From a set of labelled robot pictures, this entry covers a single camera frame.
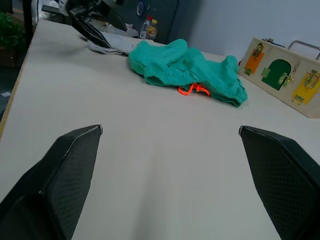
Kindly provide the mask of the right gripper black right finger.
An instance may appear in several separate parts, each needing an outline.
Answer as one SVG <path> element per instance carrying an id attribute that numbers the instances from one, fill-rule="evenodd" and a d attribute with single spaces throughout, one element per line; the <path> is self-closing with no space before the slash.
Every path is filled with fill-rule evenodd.
<path id="1" fill-rule="evenodd" d="M 293 139 L 242 125 L 255 189 L 282 240 L 320 238 L 320 166 Z"/>

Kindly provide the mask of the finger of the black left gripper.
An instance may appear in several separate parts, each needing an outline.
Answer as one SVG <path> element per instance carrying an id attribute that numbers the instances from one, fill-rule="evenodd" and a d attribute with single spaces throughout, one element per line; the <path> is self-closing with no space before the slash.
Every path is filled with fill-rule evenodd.
<path id="1" fill-rule="evenodd" d="M 72 27 L 76 29 L 83 37 L 95 45 L 102 48 L 111 48 L 111 45 L 103 34 L 91 24 L 91 18 L 88 14 L 71 14 Z"/>
<path id="2" fill-rule="evenodd" d="M 109 24 L 113 25 L 115 28 L 126 31 L 127 27 L 125 22 L 123 21 L 122 17 L 119 13 L 113 10 L 110 7 L 101 8 L 99 13 L 102 15 L 102 19 L 108 22 Z"/>

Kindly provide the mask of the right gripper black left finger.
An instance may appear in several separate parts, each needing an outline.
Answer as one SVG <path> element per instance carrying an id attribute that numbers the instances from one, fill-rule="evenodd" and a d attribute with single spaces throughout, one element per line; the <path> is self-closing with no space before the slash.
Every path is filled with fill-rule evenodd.
<path id="1" fill-rule="evenodd" d="M 101 125 L 66 133 L 0 203 L 2 240 L 72 239 L 93 177 Z"/>

